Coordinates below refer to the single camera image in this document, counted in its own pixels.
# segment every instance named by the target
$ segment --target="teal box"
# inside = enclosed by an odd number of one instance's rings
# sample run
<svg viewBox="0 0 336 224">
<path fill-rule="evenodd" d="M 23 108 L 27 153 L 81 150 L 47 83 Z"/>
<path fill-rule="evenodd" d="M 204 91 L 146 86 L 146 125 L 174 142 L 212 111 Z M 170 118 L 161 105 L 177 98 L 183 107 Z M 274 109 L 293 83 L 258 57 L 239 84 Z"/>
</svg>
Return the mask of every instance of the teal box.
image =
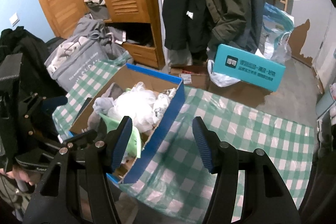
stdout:
<svg viewBox="0 0 336 224">
<path fill-rule="evenodd" d="M 276 91 L 285 68 L 284 65 L 250 52 L 221 44 L 217 50 L 213 71 Z"/>
</svg>

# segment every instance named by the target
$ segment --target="tag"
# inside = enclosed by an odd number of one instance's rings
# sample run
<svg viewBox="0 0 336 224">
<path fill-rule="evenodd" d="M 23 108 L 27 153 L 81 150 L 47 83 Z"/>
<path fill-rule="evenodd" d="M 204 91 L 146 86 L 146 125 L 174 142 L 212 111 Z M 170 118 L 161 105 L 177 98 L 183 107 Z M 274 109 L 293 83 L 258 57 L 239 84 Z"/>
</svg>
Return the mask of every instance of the tag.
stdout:
<svg viewBox="0 0 336 224">
<path fill-rule="evenodd" d="M 183 84 L 191 84 L 192 81 L 191 81 L 191 75 L 189 74 L 184 74 L 184 73 L 181 73 L 179 74 L 180 78 L 183 79 Z"/>
<path fill-rule="evenodd" d="M 187 11 L 187 16 L 190 17 L 191 19 L 194 18 L 194 13 Z"/>
</svg>

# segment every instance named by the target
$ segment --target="green checkered tablecloth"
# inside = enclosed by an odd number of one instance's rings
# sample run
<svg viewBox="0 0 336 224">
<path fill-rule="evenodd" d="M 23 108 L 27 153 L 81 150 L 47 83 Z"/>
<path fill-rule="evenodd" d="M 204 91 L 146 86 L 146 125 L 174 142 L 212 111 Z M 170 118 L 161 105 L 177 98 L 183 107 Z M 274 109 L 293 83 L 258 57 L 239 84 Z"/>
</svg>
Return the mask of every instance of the green checkered tablecloth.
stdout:
<svg viewBox="0 0 336 224">
<path fill-rule="evenodd" d="M 98 62 L 70 91 L 69 103 L 58 108 L 54 120 L 67 131 L 81 104 L 118 70 Z M 120 188 L 139 201 L 187 223 L 201 223 L 209 205 L 216 175 L 203 167 L 192 134 L 192 120 L 201 116 L 209 130 L 241 150 L 262 148 L 285 181 L 297 207 L 309 180 L 314 130 L 210 92 L 185 88 L 186 101 L 158 152 L 141 178 Z M 239 173 L 233 221 L 240 218 L 244 172 Z"/>
</svg>

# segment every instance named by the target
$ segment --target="blue cardboard box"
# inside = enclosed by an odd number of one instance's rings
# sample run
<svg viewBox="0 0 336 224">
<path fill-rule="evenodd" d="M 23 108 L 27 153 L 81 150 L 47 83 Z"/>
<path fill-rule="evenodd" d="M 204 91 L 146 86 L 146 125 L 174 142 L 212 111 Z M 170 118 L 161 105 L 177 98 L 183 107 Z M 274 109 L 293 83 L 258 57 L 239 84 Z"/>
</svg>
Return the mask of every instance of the blue cardboard box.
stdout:
<svg viewBox="0 0 336 224">
<path fill-rule="evenodd" d="M 276 91 L 286 67 L 250 52 L 221 44 L 213 71 Z"/>
<path fill-rule="evenodd" d="M 142 138 L 144 146 L 141 157 L 130 160 L 118 168 L 115 173 L 109 175 L 109 178 L 117 183 L 135 183 L 145 171 L 185 102 L 183 80 L 156 70 L 126 64 L 103 86 L 70 128 L 70 131 L 75 134 L 80 134 L 83 129 L 87 128 L 87 120 L 93 111 L 92 106 L 95 99 L 101 97 L 112 83 L 117 83 L 122 89 L 125 89 L 132 88 L 138 82 L 143 82 L 146 89 L 153 90 L 157 94 L 167 89 L 176 88 L 176 94 L 157 127 L 148 137 L 143 136 L 147 139 Z"/>
</svg>

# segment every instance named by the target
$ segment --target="green plastic bag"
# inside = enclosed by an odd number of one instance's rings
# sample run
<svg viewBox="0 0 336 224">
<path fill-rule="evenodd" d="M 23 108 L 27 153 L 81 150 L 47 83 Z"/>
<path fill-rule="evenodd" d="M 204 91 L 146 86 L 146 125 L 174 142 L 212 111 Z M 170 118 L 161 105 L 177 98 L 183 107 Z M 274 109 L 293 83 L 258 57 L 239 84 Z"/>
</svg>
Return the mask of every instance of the green plastic bag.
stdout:
<svg viewBox="0 0 336 224">
<path fill-rule="evenodd" d="M 107 132 L 117 129 L 118 125 L 120 124 L 120 121 L 107 117 L 104 114 L 100 113 L 99 115 L 102 117 L 103 121 L 106 124 Z M 137 158 L 141 157 L 140 133 L 139 133 L 139 130 L 134 126 L 132 127 L 132 134 L 128 141 L 126 152 L 131 157 L 137 157 Z"/>
</svg>

